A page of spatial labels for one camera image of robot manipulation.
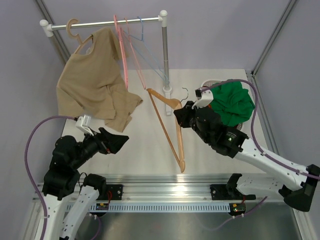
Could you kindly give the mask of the beige t shirt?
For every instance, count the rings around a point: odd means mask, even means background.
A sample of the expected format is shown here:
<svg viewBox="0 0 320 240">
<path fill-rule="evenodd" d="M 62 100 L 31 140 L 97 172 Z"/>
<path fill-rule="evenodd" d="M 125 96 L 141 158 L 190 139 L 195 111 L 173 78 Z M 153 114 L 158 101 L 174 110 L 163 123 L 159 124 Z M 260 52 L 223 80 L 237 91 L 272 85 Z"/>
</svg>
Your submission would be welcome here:
<svg viewBox="0 0 320 240">
<path fill-rule="evenodd" d="M 92 37 L 90 52 L 72 54 L 60 75 L 58 113 L 70 117 L 89 114 L 122 133 L 143 100 L 125 86 L 118 64 L 120 43 L 113 31 L 101 28 Z"/>
</svg>

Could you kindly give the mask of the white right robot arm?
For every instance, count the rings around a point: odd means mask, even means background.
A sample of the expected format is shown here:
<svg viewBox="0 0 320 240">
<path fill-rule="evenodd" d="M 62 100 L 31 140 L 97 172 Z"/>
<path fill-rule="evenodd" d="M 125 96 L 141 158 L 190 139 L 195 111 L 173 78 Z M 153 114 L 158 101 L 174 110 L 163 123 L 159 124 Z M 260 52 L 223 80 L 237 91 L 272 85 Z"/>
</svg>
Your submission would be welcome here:
<svg viewBox="0 0 320 240">
<path fill-rule="evenodd" d="M 320 168 L 299 165 L 261 146 L 246 133 L 222 124 L 209 107 L 196 108 L 193 102 L 174 111 L 182 128 L 191 128 L 202 141 L 222 156 L 246 162 L 270 178 L 246 177 L 233 173 L 225 184 L 212 184 L 214 200 L 254 200 L 257 196 L 279 198 L 293 209 L 309 212 L 320 180 Z"/>
</svg>

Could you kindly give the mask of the thick pink plastic hanger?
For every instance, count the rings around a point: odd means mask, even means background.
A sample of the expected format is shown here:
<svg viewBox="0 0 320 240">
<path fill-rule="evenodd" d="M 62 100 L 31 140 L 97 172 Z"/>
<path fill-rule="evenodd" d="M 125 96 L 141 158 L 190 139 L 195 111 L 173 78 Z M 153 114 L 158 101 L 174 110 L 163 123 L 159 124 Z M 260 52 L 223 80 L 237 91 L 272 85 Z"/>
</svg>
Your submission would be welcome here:
<svg viewBox="0 0 320 240">
<path fill-rule="evenodd" d="M 128 90 L 129 88 L 128 66 L 127 66 L 127 58 L 126 58 L 122 28 L 119 26 L 117 21 L 117 16 L 115 14 L 113 15 L 113 20 L 114 20 L 114 26 L 118 36 L 118 41 L 120 46 L 121 59 L 122 59 L 122 65 L 123 65 L 123 75 L 124 75 L 123 80 L 124 80 L 125 87 Z"/>
</svg>

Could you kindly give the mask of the thin pink plastic hanger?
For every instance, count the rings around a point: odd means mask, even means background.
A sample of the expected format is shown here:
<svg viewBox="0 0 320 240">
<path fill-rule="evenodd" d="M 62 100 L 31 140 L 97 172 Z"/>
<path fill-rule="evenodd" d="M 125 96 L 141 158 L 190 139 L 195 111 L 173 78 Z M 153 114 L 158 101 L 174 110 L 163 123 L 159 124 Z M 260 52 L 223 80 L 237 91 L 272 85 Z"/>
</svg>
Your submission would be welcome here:
<svg viewBox="0 0 320 240">
<path fill-rule="evenodd" d="M 140 79 L 140 82 L 142 84 L 143 89 L 146 90 L 146 88 L 147 88 L 146 81 L 145 81 L 145 77 L 144 77 L 144 75 L 142 73 L 140 62 L 139 62 L 138 57 L 136 55 L 136 50 L 135 50 L 133 42 L 132 42 L 132 36 L 130 34 L 129 22 L 128 22 L 128 20 L 126 18 L 124 20 L 125 20 L 125 23 L 126 23 L 127 32 L 123 31 L 123 33 L 124 33 L 124 35 L 125 35 L 125 37 L 126 37 L 126 39 L 128 41 L 128 44 L 129 44 L 129 46 L 131 48 L 131 51 L 132 51 L 132 54 L 133 54 L 136 73 L 137 73 L 137 75 L 138 75 L 138 77 Z"/>
</svg>

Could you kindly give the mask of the beige plastic hanger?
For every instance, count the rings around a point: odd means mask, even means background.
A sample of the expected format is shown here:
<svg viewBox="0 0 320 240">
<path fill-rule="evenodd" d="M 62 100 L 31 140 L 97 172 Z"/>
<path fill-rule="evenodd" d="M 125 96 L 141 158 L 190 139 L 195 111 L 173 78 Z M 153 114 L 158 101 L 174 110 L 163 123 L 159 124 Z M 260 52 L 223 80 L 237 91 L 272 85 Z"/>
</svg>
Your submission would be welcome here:
<svg viewBox="0 0 320 240">
<path fill-rule="evenodd" d="M 92 42 L 92 43 L 94 42 L 94 37 L 93 37 L 92 34 L 88 38 L 86 38 L 85 40 L 82 40 L 78 33 L 77 34 L 73 34 L 71 32 L 72 25 L 73 24 L 78 24 L 78 23 L 79 23 L 78 19 L 72 18 L 66 24 L 66 32 L 67 32 L 68 37 L 70 39 L 75 39 L 77 41 L 77 43 L 78 43 L 78 47 L 74 51 L 74 54 L 78 54 L 89 42 Z"/>
</svg>

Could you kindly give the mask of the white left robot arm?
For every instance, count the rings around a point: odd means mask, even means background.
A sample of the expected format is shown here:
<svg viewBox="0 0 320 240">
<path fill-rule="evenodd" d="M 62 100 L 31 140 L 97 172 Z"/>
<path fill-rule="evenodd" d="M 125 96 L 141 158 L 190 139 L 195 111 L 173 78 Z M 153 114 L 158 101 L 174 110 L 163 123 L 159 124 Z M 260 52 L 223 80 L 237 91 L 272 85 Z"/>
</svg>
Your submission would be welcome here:
<svg viewBox="0 0 320 240">
<path fill-rule="evenodd" d="M 44 216 L 39 222 L 35 239 L 73 240 L 96 201 L 105 201 L 102 209 L 108 210 L 112 200 L 122 200 L 123 185 L 108 184 L 105 177 L 90 173 L 83 180 L 77 200 L 66 212 L 80 180 L 79 167 L 97 153 L 118 153 L 128 140 L 126 135 L 112 134 L 101 127 L 98 132 L 86 133 L 83 141 L 76 141 L 71 135 L 56 141 L 49 170 L 44 176 Z"/>
</svg>

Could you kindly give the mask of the green t shirt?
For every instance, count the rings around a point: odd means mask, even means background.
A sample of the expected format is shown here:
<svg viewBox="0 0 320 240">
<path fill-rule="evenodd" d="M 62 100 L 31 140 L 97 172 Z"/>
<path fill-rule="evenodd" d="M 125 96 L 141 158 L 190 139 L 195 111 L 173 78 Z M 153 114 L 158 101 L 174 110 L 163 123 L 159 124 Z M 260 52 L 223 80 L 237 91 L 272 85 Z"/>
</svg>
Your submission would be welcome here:
<svg viewBox="0 0 320 240">
<path fill-rule="evenodd" d="M 239 81 L 222 85 L 215 84 L 211 89 L 213 101 L 210 108 L 220 115 L 224 125 L 235 127 L 248 121 L 255 109 L 249 90 Z"/>
</svg>

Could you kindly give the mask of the white metal clothes rack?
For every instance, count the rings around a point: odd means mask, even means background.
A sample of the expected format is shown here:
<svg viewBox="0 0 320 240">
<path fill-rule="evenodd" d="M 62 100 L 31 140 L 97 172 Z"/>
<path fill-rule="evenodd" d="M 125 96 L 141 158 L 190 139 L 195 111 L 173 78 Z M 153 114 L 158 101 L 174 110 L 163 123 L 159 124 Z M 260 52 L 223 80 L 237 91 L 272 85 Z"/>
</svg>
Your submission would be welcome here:
<svg viewBox="0 0 320 240">
<path fill-rule="evenodd" d="M 129 19 L 129 20 L 117 20 L 117 21 L 102 21 L 102 22 L 89 22 L 89 23 L 78 23 L 77 20 L 74 20 L 71 24 L 66 25 L 56 25 L 50 24 L 46 19 L 42 19 L 39 22 L 39 25 L 42 27 L 45 35 L 48 38 L 54 36 L 54 31 L 59 30 L 70 30 L 70 29 L 82 29 L 82 28 L 93 28 L 93 27 L 106 27 L 106 26 L 116 26 L 127 25 L 127 24 L 143 24 L 159 22 L 161 23 L 162 31 L 162 48 L 163 48 L 163 69 L 159 71 L 162 73 L 160 75 L 164 81 L 163 93 L 165 97 L 170 97 L 172 94 L 172 87 L 170 86 L 170 77 L 169 77 L 169 51 L 168 51 L 168 12 L 166 10 L 161 10 L 157 17 L 148 17 Z"/>
</svg>

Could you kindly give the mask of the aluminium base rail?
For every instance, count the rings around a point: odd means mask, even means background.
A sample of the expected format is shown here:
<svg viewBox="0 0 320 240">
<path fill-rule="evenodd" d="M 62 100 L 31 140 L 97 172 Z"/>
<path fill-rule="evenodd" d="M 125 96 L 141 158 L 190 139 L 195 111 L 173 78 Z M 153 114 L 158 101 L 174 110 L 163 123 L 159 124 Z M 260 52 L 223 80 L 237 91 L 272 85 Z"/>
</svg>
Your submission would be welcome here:
<svg viewBox="0 0 320 240">
<path fill-rule="evenodd" d="M 138 179 L 107 179 L 88 174 L 72 184 L 70 195 L 57 201 L 47 201 L 47 215 L 78 213 L 229 213 L 241 215 L 247 212 L 246 202 L 259 197 L 280 199 L 284 187 L 272 177 L 250 178 L 233 174 L 227 183 L 194 181 L 185 179 L 157 179 L 154 182 Z"/>
</svg>

